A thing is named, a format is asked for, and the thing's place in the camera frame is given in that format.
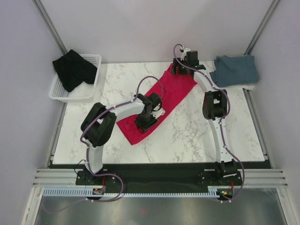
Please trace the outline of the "red t shirt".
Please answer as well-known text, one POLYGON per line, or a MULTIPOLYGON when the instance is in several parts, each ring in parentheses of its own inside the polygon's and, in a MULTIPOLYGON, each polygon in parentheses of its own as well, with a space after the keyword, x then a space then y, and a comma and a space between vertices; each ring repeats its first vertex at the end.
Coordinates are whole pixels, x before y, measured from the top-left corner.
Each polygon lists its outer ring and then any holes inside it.
POLYGON ((167 116, 173 111, 173 109, 187 96, 187 94, 196 85, 196 82, 189 75, 173 75, 171 73, 173 65, 163 73, 159 79, 162 83, 162 87, 159 83, 155 83, 153 87, 146 93, 149 96, 151 93, 163 94, 162 108, 165 113, 163 116, 159 116, 158 122, 152 126, 147 132, 142 133, 134 122, 136 115, 130 116, 117 122, 117 125, 126 139, 131 145, 138 144, 147 136, 149 136, 167 116))

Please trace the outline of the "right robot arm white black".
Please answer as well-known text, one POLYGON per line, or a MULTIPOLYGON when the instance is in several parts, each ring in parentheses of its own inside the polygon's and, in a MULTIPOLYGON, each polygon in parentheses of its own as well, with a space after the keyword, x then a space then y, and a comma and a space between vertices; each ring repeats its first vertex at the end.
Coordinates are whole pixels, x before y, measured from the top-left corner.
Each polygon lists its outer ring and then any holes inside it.
POLYGON ((180 46, 181 56, 173 58, 172 74, 189 75, 204 92, 202 113, 211 127, 215 149, 215 180, 226 184, 237 175, 237 158, 229 151, 225 118, 230 112, 230 102, 226 90, 220 89, 209 77, 206 67, 198 59, 198 51, 180 46))

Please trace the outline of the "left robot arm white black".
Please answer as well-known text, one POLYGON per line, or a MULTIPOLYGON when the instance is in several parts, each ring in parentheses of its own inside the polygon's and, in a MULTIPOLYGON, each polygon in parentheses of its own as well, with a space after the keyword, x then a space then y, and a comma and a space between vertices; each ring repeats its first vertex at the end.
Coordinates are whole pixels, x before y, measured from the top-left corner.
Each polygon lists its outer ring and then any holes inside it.
POLYGON ((154 112, 162 109, 162 100, 156 93, 148 97, 136 94, 132 99, 106 107, 95 103, 81 124, 80 141, 87 146, 85 166, 88 170, 87 180, 99 184, 103 179, 103 150, 109 141, 115 124, 130 116, 136 115, 134 125, 141 134, 152 128, 158 119, 154 112))

